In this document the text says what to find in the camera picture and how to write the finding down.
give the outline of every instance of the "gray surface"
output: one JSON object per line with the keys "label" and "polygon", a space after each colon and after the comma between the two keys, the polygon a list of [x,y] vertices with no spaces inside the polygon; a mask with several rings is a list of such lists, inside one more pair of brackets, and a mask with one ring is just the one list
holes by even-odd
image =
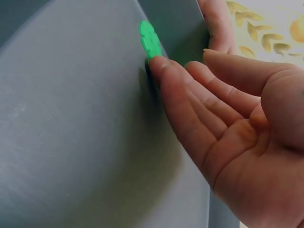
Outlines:
{"label": "gray surface", "polygon": [[207,227],[209,187],[147,86],[138,2],[0,9],[0,227]]}

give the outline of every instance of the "green toy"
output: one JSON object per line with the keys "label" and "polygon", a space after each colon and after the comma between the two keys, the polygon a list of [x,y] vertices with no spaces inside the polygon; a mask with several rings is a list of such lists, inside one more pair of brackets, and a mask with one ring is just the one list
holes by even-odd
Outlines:
{"label": "green toy", "polygon": [[149,59],[152,59],[155,56],[162,55],[160,40],[157,34],[155,33],[155,30],[151,23],[146,20],[143,20],[139,24],[139,34],[142,36],[142,46],[147,52]]}

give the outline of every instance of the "fingernail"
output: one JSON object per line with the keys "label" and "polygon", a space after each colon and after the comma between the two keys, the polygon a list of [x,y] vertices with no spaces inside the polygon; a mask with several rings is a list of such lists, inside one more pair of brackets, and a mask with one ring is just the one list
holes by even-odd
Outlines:
{"label": "fingernail", "polygon": [[218,54],[219,52],[216,51],[216,50],[212,50],[212,49],[208,49],[208,48],[205,48],[204,49],[204,52],[209,52],[209,53],[212,53],[212,54]]}
{"label": "fingernail", "polygon": [[164,69],[166,68],[167,66],[169,66],[169,60],[168,59],[165,59],[162,66],[161,66],[161,69]]}
{"label": "fingernail", "polygon": [[168,66],[168,64],[167,63],[164,63],[162,66],[161,66],[161,69],[164,69],[164,68],[166,68]]}

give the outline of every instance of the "human hand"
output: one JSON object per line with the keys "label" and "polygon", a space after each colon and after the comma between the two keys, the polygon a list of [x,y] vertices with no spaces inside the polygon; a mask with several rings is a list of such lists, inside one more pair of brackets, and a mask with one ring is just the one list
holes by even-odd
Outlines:
{"label": "human hand", "polygon": [[198,0],[209,33],[209,48],[233,54],[234,34],[228,17],[228,10],[224,0]]}
{"label": "human hand", "polygon": [[304,71],[211,50],[204,61],[150,61],[179,141],[245,225],[304,227]]}

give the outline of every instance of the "leaf pattern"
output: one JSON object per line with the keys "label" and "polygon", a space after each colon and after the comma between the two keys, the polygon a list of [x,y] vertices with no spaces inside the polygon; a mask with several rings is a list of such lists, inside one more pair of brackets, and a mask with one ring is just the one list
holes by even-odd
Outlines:
{"label": "leaf pattern", "polygon": [[242,14],[239,12],[236,12],[234,17],[236,19],[237,26],[241,27],[243,25],[243,21],[244,21]]}
{"label": "leaf pattern", "polygon": [[270,44],[269,38],[266,35],[264,35],[262,37],[262,46],[266,52],[270,53],[271,44]]}
{"label": "leaf pattern", "polygon": [[261,16],[252,13],[252,12],[242,12],[242,17],[251,19],[251,20],[264,20]]}
{"label": "leaf pattern", "polygon": [[251,38],[257,42],[258,34],[257,34],[257,29],[254,27],[250,22],[247,23],[247,30]]}
{"label": "leaf pattern", "polygon": [[274,51],[277,54],[280,54],[283,57],[284,57],[283,51],[288,51],[290,49],[291,49],[291,46],[288,45],[288,44],[283,44],[283,43],[276,43],[276,44],[274,44]]}
{"label": "leaf pattern", "polygon": [[282,40],[282,39],[284,39],[283,36],[281,36],[281,35],[279,35],[279,34],[276,34],[276,33],[265,34],[265,36],[266,36],[268,39],[275,39],[275,40]]}
{"label": "leaf pattern", "polygon": [[254,52],[252,50],[250,50],[249,48],[247,48],[245,46],[240,46],[239,49],[248,58],[256,58],[256,55],[254,54]]}
{"label": "leaf pattern", "polygon": [[226,3],[231,14],[234,14],[236,10],[247,10],[244,6],[236,2],[226,1]]}
{"label": "leaf pattern", "polygon": [[300,57],[301,56],[301,54],[297,54],[297,53],[294,53],[294,54],[293,53],[289,53],[289,55],[293,56],[293,57]]}
{"label": "leaf pattern", "polygon": [[[264,34],[263,31],[266,30],[272,30],[273,27],[269,25],[254,25],[250,22],[252,21],[263,21],[264,19],[256,14],[253,13],[249,10],[247,10],[246,7],[232,2],[232,1],[226,1],[227,6],[229,8],[229,11],[232,15],[235,17],[235,21],[238,27],[241,27],[244,24],[244,21],[247,21],[247,31],[250,35],[250,37],[257,42],[259,38],[259,33],[262,34],[262,39],[261,39],[261,44],[263,49],[267,52],[270,53],[271,49],[273,47],[273,50],[277,53],[280,54],[284,57],[285,54],[288,54],[289,56],[292,57],[302,57],[302,54],[299,53],[286,53],[291,49],[291,46],[286,43],[275,43],[272,46],[273,40],[282,40],[284,37],[280,34],[276,33],[267,33]],[[299,30],[299,26],[303,25],[304,27],[304,16],[301,17],[300,19],[294,21],[290,27],[290,34],[292,38],[298,42],[304,42],[304,29],[303,31]],[[256,58],[254,52],[245,46],[239,46],[239,49],[241,52],[247,56],[248,58]]]}
{"label": "leaf pattern", "polygon": [[262,31],[262,30],[272,30],[272,26],[269,25],[259,25],[255,26],[256,30]]}

